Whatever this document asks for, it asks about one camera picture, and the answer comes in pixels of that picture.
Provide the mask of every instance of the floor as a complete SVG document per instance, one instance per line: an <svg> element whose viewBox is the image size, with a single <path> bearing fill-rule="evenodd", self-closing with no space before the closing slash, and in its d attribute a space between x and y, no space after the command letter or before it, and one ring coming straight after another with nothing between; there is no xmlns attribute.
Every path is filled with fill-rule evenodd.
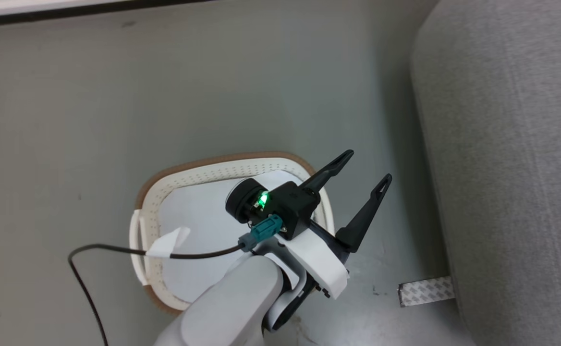
<svg viewBox="0 0 561 346"><path fill-rule="evenodd" d="M401 309L399 283L448 274L408 75L434 0L222 0L0 26L0 346L100 345L66 256L127 245L135 195L166 167L284 150L320 167L346 224L388 195L338 300L315 294L269 346L466 346L454 301ZM170 322L128 258L76 258L111 345Z"/></svg>

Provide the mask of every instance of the cable connector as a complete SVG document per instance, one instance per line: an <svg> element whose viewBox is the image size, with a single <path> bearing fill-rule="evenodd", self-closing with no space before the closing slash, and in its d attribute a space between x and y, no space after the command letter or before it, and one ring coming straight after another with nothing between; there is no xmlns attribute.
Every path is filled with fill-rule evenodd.
<svg viewBox="0 0 561 346"><path fill-rule="evenodd" d="M249 234L244 234L238 238L238 244L244 245L243 251L248 252L254 249L258 243L268 239L282 228L282 219L278 215L270 215L267 219L257 223L250 229Z"/></svg>

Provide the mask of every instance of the basket handle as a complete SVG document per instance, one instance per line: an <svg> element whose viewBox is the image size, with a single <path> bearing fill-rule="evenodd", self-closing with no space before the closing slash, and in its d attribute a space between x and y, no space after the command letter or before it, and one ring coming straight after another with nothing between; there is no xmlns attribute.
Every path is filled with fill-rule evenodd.
<svg viewBox="0 0 561 346"><path fill-rule="evenodd" d="M131 215L131 225L129 225L129 247L132 249L139 249L138 237L140 235L140 210L134 210ZM146 278L146 271L144 270L144 263L138 255L131 255L131 262L137 279L140 280L142 285L148 285Z"/></svg>

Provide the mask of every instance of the teal connector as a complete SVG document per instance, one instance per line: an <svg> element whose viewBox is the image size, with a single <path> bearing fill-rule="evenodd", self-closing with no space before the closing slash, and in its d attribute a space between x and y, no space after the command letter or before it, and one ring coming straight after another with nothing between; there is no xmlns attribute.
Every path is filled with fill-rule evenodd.
<svg viewBox="0 0 561 346"><path fill-rule="evenodd" d="M278 215L270 215L267 219L257 223L250 229L250 234L257 243L268 239L281 231L282 219Z"/></svg>

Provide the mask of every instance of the white basket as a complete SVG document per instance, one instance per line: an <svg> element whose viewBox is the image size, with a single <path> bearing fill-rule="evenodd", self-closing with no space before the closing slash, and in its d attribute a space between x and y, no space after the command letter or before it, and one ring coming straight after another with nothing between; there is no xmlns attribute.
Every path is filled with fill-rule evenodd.
<svg viewBox="0 0 561 346"><path fill-rule="evenodd" d="M253 177L281 170L306 180L315 173L313 167L298 156L283 152L244 153L221 156L171 167L157 173L140 190L129 228L129 246L148 250L160 237L159 207L175 189L206 184L219 180ZM321 203L314 219L325 229L334 232L331 205L325 189L320 191ZM162 259L132 255L135 274L153 302L164 311L178 315L190 303L176 297L167 289L162 276Z"/></svg>

